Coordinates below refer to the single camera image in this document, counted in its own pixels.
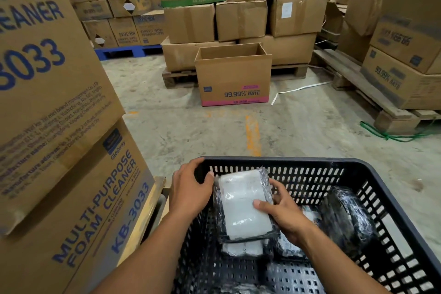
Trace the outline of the person's left hand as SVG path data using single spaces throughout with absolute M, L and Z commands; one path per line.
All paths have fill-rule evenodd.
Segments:
M 204 160 L 192 159 L 173 173 L 169 212 L 182 223 L 191 224 L 211 198 L 212 191 L 204 191 L 203 182 L 195 178 L 195 170 Z

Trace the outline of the plain wide cardboard box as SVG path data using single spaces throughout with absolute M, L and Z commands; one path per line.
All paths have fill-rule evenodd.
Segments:
M 308 64 L 311 61 L 317 33 L 274 37 L 247 38 L 238 44 L 259 43 L 272 55 L 272 65 Z
M 169 72 L 181 72 L 195 70 L 195 58 L 200 48 L 235 44 L 236 41 L 172 44 L 167 36 L 161 43 L 161 46 L 167 70 Z

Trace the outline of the large blue-print cardboard box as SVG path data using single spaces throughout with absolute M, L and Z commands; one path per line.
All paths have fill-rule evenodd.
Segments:
M 0 0 L 0 237 L 123 114 L 69 0 Z
M 154 183 L 119 119 L 0 239 L 0 294 L 88 294 L 117 267 Z

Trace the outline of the black plastic crate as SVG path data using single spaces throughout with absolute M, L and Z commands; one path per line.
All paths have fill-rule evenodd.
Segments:
M 355 158 L 209 156 L 195 170 L 202 182 L 265 167 L 299 205 L 318 206 L 334 185 L 351 189 L 372 215 L 379 240 L 353 260 L 395 294 L 441 294 L 441 263 L 377 172 Z M 180 252 L 172 294 L 219 293 L 224 284 L 265 286 L 276 294 L 326 294 L 308 261 L 246 259 L 221 252 L 212 202 L 192 222 Z

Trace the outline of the long wooden pallet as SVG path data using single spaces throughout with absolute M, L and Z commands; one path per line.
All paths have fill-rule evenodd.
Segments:
M 346 54 L 317 45 L 313 52 L 313 65 L 334 75 L 335 90 L 355 90 L 378 110 L 373 126 L 361 122 L 361 126 L 383 138 L 397 138 L 409 142 L 418 136 L 441 133 L 441 110 L 405 110 L 397 108 L 361 74 L 359 65 Z

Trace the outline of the open pink-striped cardboard box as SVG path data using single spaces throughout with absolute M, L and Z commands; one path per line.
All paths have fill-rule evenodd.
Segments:
M 195 67 L 203 107 L 269 101 L 272 55 L 259 43 L 201 47 Z

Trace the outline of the stack of small blue-print boxes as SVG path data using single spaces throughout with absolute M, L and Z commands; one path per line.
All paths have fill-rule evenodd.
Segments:
M 161 0 L 69 0 L 94 48 L 160 45 Z

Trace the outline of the black plastic-wrapped bundle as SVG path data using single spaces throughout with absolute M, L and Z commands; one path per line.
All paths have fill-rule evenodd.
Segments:
M 350 258 L 378 240 L 371 215 L 347 187 L 332 186 L 319 203 L 318 212 L 322 231 Z

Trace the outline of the blue plastic pallet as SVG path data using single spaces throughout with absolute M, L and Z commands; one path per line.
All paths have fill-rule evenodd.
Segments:
M 95 48 L 94 49 L 98 59 L 103 61 L 108 61 L 118 58 L 126 57 L 147 57 L 152 55 L 163 55 L 163 49 L 161 45 L 152 46 L 123 46 L 116 48 Z

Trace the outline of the person's right forearm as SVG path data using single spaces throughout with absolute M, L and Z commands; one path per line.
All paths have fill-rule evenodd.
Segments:
M 327 294 L 390 294 L 317 226 L 302 227 L 297 239 Z

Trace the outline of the white-label cardboard box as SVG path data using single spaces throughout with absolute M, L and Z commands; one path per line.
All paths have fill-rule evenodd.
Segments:
M 321 31 L 328 0 L 273 0 L 269 32 L 273 37 Z

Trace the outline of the person's left forearm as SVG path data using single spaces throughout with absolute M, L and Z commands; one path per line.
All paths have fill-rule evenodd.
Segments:
M 153 234 L 90 294 L 170 294 L 180 250 L 197 213 L 169 212 Z

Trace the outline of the person's right hand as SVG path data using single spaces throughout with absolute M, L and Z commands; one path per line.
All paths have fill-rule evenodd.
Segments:
M 277 191 L 273 194 L 272 203 L 277 206 L 277 214 L 268 215 L 273 218 L 292 244 L 300 248 L 305 247 L 306 235 L 313 228 L 314 223 L 303 214 L 281 182 L 269 178 L 269 183 Z

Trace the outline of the grey-striped cardboard box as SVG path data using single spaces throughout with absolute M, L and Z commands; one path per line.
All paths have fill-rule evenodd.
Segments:
M 382 0 L 370 45 L 421 74 L 441 74 L 441 0 Z
M 422 74 L 373 46 L 360 72 L 399 109 L 441 110 L 441 74 Z

